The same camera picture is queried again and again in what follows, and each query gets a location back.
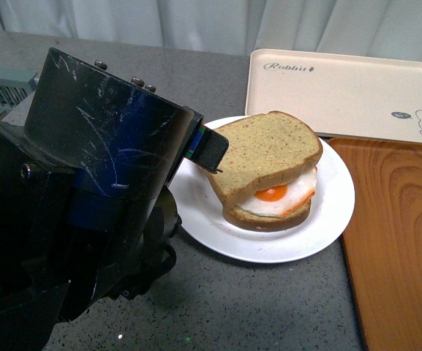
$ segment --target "screw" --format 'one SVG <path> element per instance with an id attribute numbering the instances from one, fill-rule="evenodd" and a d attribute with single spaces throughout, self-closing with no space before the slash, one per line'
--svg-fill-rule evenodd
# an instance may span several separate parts
<path id="1" fill-rule="evenodd" d="M 136 86 L 140 86 L 143 87 L 144 86 L 144 80 L 138 78 L 138 77 L 133 77 L 131 78 L 131 83 L 135 84 Z"/>
<path id="2" fill-rule="evenodd" d="M 152 86 L 151 84 L 146 84 L 146 85 L 144 86 L 144 89 L 145 89 L 145 90 L 149 90 L 151 93 L 155 93 L 155 91 L 156 91 L 155 86 Z"/>
<path id="3" fill-rule="evenodd" d="M 99 67 L 100 69 L 103 69 L 104 71 L 108 68 L 108 65 L 105 62 L 101 62 L 99 60 L 95 60 L 94 66 Z"/>
<path id="4" fill-rule="evenodd" d="M 32 163 L 24 163 L 20 168 L 20 176 L 27 181 L 36 181 L 40 173 L 40 168 Z"/>

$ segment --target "wood grain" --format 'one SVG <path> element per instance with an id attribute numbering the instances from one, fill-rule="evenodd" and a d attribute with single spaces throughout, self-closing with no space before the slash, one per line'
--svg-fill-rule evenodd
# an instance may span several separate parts
<path id="1" fill-rule="evenodd" d="M 355 186 L 342 240 L 369 350 L 422 350 L 422 144 L 334 138 Z"/>

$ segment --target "sandwich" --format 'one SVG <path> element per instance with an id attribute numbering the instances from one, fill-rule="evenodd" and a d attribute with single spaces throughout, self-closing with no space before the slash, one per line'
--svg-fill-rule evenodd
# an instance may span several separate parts
<path id="1" fill-rule="evenodd" d="M 309 215 L 323 153 L 320 139 L 296 117 L 271 111 L 215 129 L 229 140 L 217 174 L 205 171 L 222 203 L 222 215 L 237 227 L 285 230 Z"/>

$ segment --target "white curtain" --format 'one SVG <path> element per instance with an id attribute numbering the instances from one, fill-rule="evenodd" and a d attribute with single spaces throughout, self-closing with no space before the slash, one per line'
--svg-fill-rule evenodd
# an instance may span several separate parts
<path id="1" fill-rule="evenodd" d="M 249 55 L 422 61 L 422 0 L 0 0 L 0 30 Z"/>

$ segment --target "speckled countertop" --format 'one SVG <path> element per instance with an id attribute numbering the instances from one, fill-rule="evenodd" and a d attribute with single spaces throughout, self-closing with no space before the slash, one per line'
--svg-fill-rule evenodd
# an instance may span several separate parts
<path id="1" fill-rule="evenodd" d="M 244 114 L 249 57 L 0 32 L 0 65 L 41 71 L 54 46 L 96 59 L 125 80 L 202 113 Z M 55 325 L 46 350 L 361 350 L 339 240 L 290 263 L 245 263 L 184 231 L 172 239 L 175 268 L 133 301 L 97 301 Z"/>

